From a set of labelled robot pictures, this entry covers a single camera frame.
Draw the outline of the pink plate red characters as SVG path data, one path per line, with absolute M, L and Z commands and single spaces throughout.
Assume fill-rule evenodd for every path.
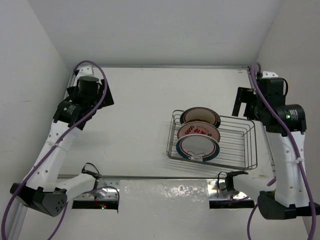
M 177 138 L 180 139 L 186 135 L 200 134 L 209 136 L 217 142 L 221 140 L 221 134 L 218 129 L 210 123 L 203 121 L 192 121 L 184 123 L 177 131 Z

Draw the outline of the green rimmed white plate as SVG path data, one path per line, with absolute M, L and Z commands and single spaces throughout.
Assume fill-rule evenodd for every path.
M 176 142 L 175 148 L 181 157 L 198 162 L 211 161 L 220 153 L 219 143 L 212 137 L 202 134 L 181 137 Z

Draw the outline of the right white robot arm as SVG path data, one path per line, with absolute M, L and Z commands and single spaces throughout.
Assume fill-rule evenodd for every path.
M 314 208 L 311 207 L 299 168 L 299 163 L 304 160 L 305 111 L 299 104 L 286 104 L 288 83 L 284 78 L 260 78 L 257 85 L 291 136 L 252 88 L 238 88 L 232 115 L 238 116 L 241 104 L 245 103 L 244 117 L 264 126 L 274 160 L 275 185 L 269 186 L 266 179 L 254 179 L 245 171 L 232 171 L 226 174 L 225 185 L 219 185 L 218 189 L 223 192 L 244 191 L 258 204 L 261 215 L 267 220 L 308 217 L 313 212 L 319 216 L 320 206 L 316 203 Z

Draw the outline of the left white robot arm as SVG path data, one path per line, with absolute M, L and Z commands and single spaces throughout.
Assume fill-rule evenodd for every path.
M 99 173 L 82 170 L 58 182 L 67 154 L 86 123 L 97 110 L 114 104 L 106 78 L 81 76 L 75 86 L 67 88 L 68 96 L 59 103 L 45 144 L 22 182 L 13 183 L 10 193 L 24 206 L 56 217 L 73 198 L 97 188 Z

